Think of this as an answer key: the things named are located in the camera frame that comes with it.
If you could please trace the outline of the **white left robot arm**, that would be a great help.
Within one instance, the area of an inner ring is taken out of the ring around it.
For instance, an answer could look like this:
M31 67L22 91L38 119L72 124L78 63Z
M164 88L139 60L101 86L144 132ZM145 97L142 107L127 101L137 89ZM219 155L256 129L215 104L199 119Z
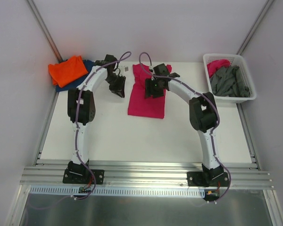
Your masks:
M119 59L113 55L106 55L104 60L94 62L92 70L84 81L67 93L67 114L73 125L74 150L69 162L69 170L73 177L84 183L89 179L89 130L95 118L96 107L94 93L102 82L108 83L111 93L124 98L126 77L115 74L121 61L131 56L131 52L125 52Z

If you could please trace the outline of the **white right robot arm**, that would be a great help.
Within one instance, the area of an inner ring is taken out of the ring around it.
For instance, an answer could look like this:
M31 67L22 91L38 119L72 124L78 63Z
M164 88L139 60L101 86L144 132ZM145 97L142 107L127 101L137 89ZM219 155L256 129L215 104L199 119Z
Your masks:
M202 182L212 186L219 179L215 169L221 164L217 160L215 129L220 123L216 103L212 93L200 93L193 90L180 79L177 73L170 73L165 64L151 67L145 79L145 98L158 98L170 91L178 95L189 105L191 126L198 132L202 147Z

